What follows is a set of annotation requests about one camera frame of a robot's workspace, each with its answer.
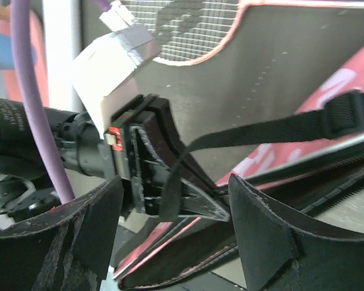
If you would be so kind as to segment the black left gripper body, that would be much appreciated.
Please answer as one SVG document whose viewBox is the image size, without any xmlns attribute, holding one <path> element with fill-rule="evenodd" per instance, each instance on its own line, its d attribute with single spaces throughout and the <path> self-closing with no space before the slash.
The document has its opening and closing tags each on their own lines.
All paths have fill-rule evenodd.
<svg viewBox="0 0 364 291">
<path fill-rule="evenodd" d="M 148 105 L 158 95 L 138 95 L 112 118 L 104 134 L 104 176 L 120 176 L 127 191 L 124 208 L 158 217 L 169 176 L 170 150 Z"/>
</svg>

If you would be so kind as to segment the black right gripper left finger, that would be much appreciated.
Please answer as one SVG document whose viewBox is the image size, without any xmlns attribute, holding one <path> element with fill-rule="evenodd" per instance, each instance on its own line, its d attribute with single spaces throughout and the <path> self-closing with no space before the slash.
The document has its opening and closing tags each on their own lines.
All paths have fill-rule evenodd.
<svg viewBox="0 0 364 291">
<path fill-rule="evenodd" d="M 0 229 L 0 290 L 99 290 L 123 203 L 119 176 Z"/>
</svg>

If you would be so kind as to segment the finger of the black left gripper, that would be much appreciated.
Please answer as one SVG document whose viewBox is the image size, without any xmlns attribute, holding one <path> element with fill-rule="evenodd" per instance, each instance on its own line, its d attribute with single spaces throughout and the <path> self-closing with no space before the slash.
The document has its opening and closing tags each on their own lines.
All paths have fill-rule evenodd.
<svg viewBox="0 0 364 291">
<path fill-rule="evenodd" d="M 172 167 L 177 161 L 177 158 L 186 149 L 186 145 L 182 142 L 175 126 L 170 102 L 168 99 L 156 96 L 148 105 L 148 109 L 155 114 L 161 135 L 170 150 L 169 157 L 167 157 L 166 161 Z M 204 173 L 195 158 L 190 154 L 181 163 L 180 175 L 181 178 L 198 186 L 199 189 L 207 193 L 217 188 L 215 183 Z"/>
<path fill-rule="evenodd" d="M 185 179 L 182 183 L 181 207 L 179 217 L 201 217 L 216 221 L 229 221 L 229 207 L 218 198 L 211 197 L 198 186 Z"/>
</svg>

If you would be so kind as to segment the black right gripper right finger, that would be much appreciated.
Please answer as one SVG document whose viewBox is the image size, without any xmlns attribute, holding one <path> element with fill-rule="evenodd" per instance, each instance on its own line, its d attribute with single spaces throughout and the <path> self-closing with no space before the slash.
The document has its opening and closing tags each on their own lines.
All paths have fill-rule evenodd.
<svg viewBox="0 0 364 291">
<path fill-rule="evenodd" d="M 229 180 L 248 290 L 364 290 L 364 233 L 332 226 Z"/>
</svg>

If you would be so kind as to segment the pink racket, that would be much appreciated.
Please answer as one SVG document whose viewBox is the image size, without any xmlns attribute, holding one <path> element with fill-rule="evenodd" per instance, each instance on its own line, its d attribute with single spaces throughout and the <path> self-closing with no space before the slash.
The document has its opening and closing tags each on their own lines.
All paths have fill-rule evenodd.
<svg viewBox="0 0 364 291">
<path fill-rule="evenodd" d="M 155 61 L 171 66 L 199 64 L 232 38 L 247 1 L 122 1 L 161 47 Z"/>
</svg>

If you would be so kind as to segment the pink sport racket bag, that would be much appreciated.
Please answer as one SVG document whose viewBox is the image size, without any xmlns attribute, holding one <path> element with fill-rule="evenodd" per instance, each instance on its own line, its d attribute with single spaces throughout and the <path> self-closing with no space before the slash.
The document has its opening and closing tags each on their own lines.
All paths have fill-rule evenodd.
<svg viewBox="0 0 364 291">
<path fill-rule="evenodd" d="M 169 102 L 140 98 L 127 136 L 128 203 L 148 222 L 115 256 L 121 290 L 160 290 L 241 259 L 248 290 L 364 290 L 364 232 L 317 219 L 364 189 L 364 46 L 283 119 L 208 134 L 193 149 L 255 144 L 214 184 Z"/>
</svg>

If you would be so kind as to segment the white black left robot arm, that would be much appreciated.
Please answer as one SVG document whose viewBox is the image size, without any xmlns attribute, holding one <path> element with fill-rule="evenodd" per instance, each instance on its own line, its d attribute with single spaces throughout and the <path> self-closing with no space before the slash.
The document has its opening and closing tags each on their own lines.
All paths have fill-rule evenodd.
<svg viewBox="0 0 364 291">
<path fill-rule="evenodd" d="M 185 146 L 167 99 L 138 95 L 100 135 L 87 112 L 47 108 L 49 126 L 66 169 L 85 176 L 119 176 L 121 215 L 160 212 L 170 168 Z M 26 219 L 58 206 L 59 198 L 34 142 L 21 102 L 0 99 L 0 215 Z"/>
</svg>

